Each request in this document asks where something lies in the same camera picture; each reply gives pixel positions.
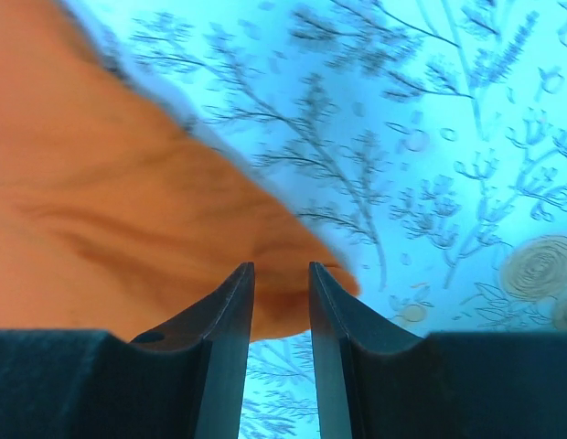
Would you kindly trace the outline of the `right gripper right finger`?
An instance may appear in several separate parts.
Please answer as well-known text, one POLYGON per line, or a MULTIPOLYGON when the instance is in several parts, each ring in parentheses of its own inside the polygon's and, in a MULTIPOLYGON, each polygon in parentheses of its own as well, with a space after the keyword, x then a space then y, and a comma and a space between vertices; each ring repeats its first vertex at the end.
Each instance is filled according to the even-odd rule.
POLYGON ((417 337, 309 266, 325 438, 567 438, 567 333, 417 337))

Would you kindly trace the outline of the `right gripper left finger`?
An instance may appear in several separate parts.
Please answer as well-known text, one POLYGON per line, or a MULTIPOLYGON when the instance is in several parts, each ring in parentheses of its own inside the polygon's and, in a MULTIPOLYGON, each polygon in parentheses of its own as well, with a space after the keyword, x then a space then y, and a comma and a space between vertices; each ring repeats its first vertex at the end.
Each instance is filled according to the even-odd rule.
POLYGON ((234 438, 254 267, 124 342, 103 330, 0 330, 0 438, 234 438))

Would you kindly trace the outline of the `orange t shirt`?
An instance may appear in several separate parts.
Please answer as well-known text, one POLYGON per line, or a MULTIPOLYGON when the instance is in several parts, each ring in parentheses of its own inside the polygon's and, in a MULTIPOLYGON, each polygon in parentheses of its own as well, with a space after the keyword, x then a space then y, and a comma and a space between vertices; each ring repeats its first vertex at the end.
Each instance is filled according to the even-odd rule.
POLYGON ((309 328, 341 262, 277 199, 103 69, 53 1, 0 1, 0 328, 166 321, 255 265, 251 336, 309 328))

